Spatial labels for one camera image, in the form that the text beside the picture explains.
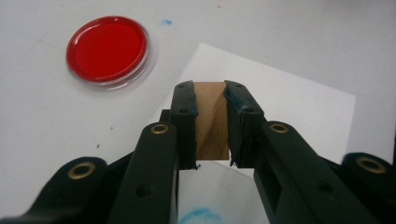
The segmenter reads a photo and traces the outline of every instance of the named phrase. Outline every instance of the screw hole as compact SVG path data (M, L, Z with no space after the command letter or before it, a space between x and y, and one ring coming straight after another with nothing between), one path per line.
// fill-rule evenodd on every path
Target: screw hole
M90 171L90 167L88 167L88 166L80 166L80 167L76 168L74 173L76 175L83 175L83 174L88 173L89 171Z
M323 193L332 193L332 186L322 180L315 181L315 186L320 192Z
M276 133L286 133L289 131L288 127L280 123L271 124L270 129Z
M154 187L150 184L142 184L136 188L134 194L139 198L147 198L154 192Z

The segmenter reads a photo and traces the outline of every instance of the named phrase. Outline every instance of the petri dish lid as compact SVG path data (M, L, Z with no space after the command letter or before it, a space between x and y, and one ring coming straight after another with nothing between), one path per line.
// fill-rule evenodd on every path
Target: petri dish lid
M72 36L66 60L76 76L93 85L124 85L146 70L149 36L136 21L120 16L99 18Z

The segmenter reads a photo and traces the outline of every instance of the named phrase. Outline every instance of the white paper sheet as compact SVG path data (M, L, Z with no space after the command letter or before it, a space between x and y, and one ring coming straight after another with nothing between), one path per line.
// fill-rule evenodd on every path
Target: white paper sheet
M242 83L268 120L292 125L321 157L339 163L346 154L355 106L351 94L206 44L195 51L177 83L187 80ZM172 95L170 90L153 122L170 108Z
M249 177L213 161L197 171L180 171L178 224L267 224Z

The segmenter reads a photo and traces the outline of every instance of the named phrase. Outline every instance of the red petri dish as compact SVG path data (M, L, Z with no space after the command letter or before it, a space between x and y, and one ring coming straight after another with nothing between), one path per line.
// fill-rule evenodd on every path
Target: red petri dish
M109 16L82 26L70 39L70 70L95 86L122 86L149 64L149 36L136 21Z

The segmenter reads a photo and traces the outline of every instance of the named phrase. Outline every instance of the clear plastic dish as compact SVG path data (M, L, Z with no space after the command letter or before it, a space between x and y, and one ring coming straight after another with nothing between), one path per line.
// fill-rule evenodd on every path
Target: clear plastic dish
M133 82L150 67L149 34L138 22L120 16L90 21L70 39L69 69L90 86L113 90Z

